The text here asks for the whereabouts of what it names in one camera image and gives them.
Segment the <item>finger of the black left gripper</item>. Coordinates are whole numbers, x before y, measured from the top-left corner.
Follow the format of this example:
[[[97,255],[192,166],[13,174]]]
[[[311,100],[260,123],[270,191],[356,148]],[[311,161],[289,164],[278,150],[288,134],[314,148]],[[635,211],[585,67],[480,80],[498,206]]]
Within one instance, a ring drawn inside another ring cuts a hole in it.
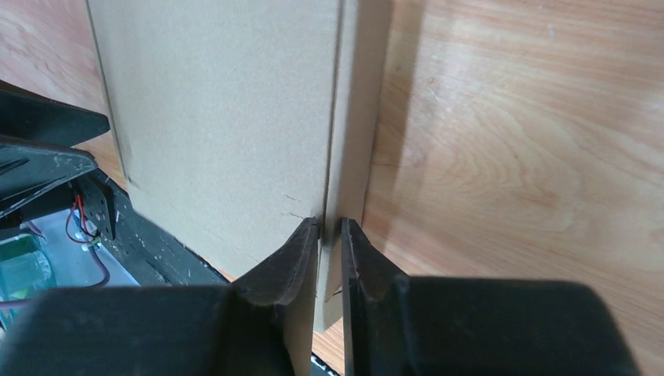
[[[1,134],[76,146],[110,131],[107,116],[20,88],[1,89]]]
[[[87,151],[48,143],[1,144],[1,216],[98,168]]]

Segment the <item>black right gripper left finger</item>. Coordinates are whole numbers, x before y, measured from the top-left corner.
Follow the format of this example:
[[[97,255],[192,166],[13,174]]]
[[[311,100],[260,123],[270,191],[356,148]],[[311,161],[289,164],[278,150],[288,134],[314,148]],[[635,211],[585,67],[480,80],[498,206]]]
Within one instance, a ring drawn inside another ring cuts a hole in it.
[[[31,299],[4,375],[307,375],[319,231],[307,218],[231,284],[67,287]]]

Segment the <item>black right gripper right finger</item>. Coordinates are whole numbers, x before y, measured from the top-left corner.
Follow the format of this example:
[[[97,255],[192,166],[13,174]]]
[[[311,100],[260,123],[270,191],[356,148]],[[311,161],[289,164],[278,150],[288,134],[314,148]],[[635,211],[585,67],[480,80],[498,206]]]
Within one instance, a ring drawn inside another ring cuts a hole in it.
[[[341,220],[348,375],[637,375],[599,295],[563,280],[410,276]]]

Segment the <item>brown cardboard paper box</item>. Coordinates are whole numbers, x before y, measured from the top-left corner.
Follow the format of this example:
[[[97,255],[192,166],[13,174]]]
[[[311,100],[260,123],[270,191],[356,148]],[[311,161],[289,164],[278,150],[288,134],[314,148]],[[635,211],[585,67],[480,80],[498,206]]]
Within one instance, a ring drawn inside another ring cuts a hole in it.
[[[248,274],[314,220],[294,372],[341,318],[341,221],[363,217],[390,1],[90,1],[132,207]]]

